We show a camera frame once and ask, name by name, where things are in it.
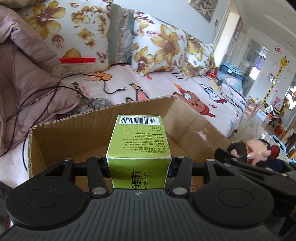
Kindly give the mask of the green medicine box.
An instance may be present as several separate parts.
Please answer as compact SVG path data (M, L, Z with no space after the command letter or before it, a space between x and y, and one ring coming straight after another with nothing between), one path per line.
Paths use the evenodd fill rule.
M171 164L159 115L118 115L106 159L115 189L161 189Z

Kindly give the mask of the red black doll figurine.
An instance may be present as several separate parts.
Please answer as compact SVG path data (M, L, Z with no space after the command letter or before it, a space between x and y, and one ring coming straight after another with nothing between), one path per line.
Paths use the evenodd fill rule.
M280 154L278 145L270 145L264 139L235 141L226 150L241 162L266 169Z

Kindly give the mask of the cardboard storage box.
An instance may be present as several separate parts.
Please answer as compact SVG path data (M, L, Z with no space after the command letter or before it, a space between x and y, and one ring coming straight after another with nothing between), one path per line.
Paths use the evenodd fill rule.
M35 126L29 137L29 176L34 177L58 162L62 163L61 172L69 174L75 163L83 162L82 183L88 185L86 160L94 156L106 158L118 115L159 115L172 158L185 156L204 163L214 157L216 149L229 146L221 132L180 98L156 98Z

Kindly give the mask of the cartoon print sofa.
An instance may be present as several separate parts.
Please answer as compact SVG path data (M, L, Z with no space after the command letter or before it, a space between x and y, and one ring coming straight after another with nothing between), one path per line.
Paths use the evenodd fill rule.
M17 4L13 9L18 14L18 10L42 2L44 1L13 1ZM229 84L223 84L221 90L218 90L206 75L188 77L182 71L151 72L145 76L135 74L131 67L135 11L137 10L126 9L112 1L108 70L92 74L68 74L61 78L54 77L50 73L51 70L49 71L58 81L53 87L54 90L69 89L78 99L78 105L74 109L56 115L49 121L60 121L72 115L115 104L177 96L191 104L226 138L236 133L246 109L246 101L240 92L232 89ZM44 123L36 123L31 128ZM11 188L29 178L29 130L23 141L14 149L8 149L1 154L1 182Z

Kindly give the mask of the red snack box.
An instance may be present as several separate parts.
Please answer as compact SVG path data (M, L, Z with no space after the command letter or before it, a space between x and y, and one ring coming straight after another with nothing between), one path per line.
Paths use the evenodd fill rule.
M218 72L217 66L212 65L211 68L206 73L206 75L211 77L211 78L216 78L217 77L217 72Z

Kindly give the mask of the pink down jacket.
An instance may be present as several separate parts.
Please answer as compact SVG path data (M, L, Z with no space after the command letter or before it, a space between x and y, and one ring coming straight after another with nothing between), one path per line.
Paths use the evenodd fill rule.
M71 90L54 90L58 81L49 71L60 61L15 6L1 1L1 154L23 141L32 125L78 105Z

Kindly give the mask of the floral pillow far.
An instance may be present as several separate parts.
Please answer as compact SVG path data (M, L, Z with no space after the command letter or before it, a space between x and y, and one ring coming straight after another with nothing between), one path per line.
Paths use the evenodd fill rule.
M215 65L214 45L206 44L189 34L187 41L182 73L188 77L205 75Z

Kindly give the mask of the floral pillow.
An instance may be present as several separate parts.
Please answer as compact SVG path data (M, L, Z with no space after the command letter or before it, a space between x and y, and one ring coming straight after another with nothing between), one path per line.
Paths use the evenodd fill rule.
M135 74L181 72L187 47L186 32L140 11L135 11L133 17L131 67Z
M56 78L109 69L108 35L112 1L44 1L18 14L57 54Z
M214 45L206 44L189 34L187 41L182 73L188 77L205 75L215 65Z

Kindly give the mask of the floral pillow middle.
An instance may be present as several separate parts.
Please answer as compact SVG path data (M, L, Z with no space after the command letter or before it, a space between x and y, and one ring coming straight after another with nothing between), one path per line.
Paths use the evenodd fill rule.
M133 17L131 67L135 74L181 72L187 47L186 32L140 11L135 11Z

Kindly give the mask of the floral pillow near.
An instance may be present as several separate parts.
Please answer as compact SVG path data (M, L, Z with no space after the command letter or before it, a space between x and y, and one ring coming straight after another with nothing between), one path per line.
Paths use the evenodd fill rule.
M56 78L109 69L108 35L112 1L44 1L18 14L57 54Z

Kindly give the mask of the giraffe height sticker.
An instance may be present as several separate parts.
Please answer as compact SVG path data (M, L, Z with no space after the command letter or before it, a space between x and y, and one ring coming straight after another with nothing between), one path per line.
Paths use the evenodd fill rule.
M280 78L283 70L286 68L286 66L288 66L288 64L289 64L289 61L287 60L287 57L286 56L283 56L281 58L281 60L280 60L280 66L279 66L279 69L278 69L276 75L275 76L272 75L272 78L271 78L271 86L268 89L265 97L263 98L263 101L262 101L263 104L267 104L267 100L270 97L271 92L272 92L273 88L276 85L276 82L278 81L278 79Z

